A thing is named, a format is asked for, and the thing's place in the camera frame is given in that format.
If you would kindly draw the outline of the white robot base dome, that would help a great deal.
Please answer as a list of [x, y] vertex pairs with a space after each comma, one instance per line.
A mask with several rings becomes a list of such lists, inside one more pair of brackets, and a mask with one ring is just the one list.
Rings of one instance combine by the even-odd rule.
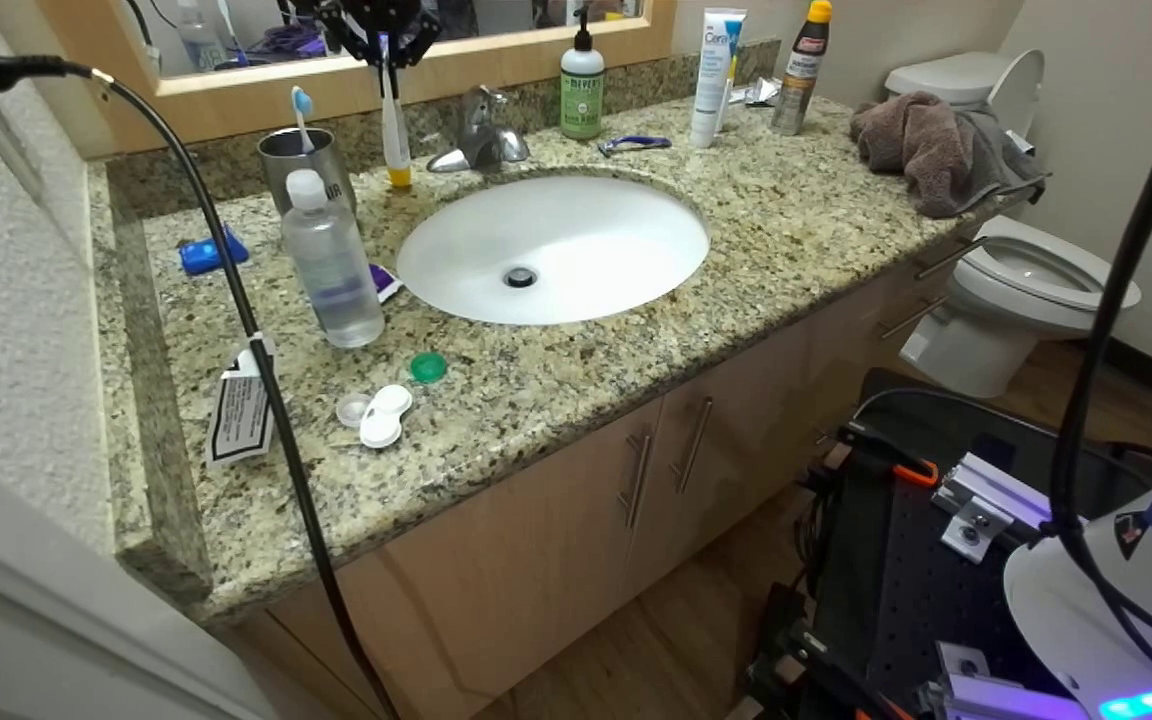
[[1080, 533], [1094, 575], [1058, 541], [1005, 559], [1021, 641], [1092, 720], [1152, 720], [1152, 487]]

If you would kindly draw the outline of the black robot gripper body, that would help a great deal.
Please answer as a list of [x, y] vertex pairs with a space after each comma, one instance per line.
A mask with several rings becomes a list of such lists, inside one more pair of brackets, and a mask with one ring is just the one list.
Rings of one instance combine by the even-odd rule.
[[349, 57], [369, 57], [370, 49], [422, 57], [439, 42], [439, 19], [422, 0], [319, 0], [316, 19]]

